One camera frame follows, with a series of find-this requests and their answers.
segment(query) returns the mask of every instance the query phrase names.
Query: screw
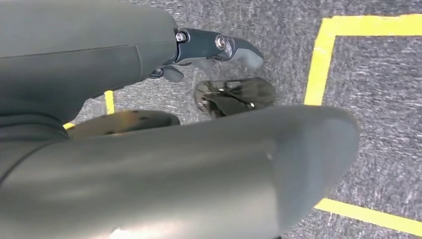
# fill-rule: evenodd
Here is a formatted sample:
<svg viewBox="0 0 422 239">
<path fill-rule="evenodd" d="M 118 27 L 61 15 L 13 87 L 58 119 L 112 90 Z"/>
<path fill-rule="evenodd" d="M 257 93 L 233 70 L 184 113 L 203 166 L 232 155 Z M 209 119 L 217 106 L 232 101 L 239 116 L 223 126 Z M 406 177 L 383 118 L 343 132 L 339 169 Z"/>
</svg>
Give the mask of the screw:
<svg viewBox="0 0 422 239">
<path fill-rule="evenodd" d="M 161 70 L 161 69 L 156 69 L 156 70 L 154 71 L 154 74 L 155 74 L 155 75 L 161 75 L 161 74 L 163 74 L 163 70 Z"/>
<path fill-rule="evenodd" d="M 217 35 L 215 37 L 215 46 L 219 50 L 224 50 L 225 49 L 225 38 L 222 35 Z"/>
<path fill-rule="evenodd" d="M 188 39 L 186 34 L 184 32 L 178 32 L 176 33 L 176 41 L 177 42 L 184 42 Z"/>
</svg>

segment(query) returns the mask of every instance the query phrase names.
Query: gray robot arm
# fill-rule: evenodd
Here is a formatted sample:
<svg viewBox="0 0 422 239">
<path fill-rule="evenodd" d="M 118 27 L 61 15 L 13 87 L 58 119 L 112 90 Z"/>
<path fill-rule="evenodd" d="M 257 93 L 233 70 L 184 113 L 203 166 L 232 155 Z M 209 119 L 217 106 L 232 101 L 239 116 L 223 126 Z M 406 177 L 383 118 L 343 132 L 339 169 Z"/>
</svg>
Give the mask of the gray robot arm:
<svg viewBox="0 0 422 239">
<path fill-rule="evenodd" d="M 0 2 L 2 239 L 272 239 L 310 211 L 356 156 L 343 110 L 276 107 L 78 140 L 63 130 L 95 94 L 192 63 L 183 48 L 198 34 L 219 37 L 143 6 Z M 199 58 L 262 64 L 223 38 Z"/>
</svg>

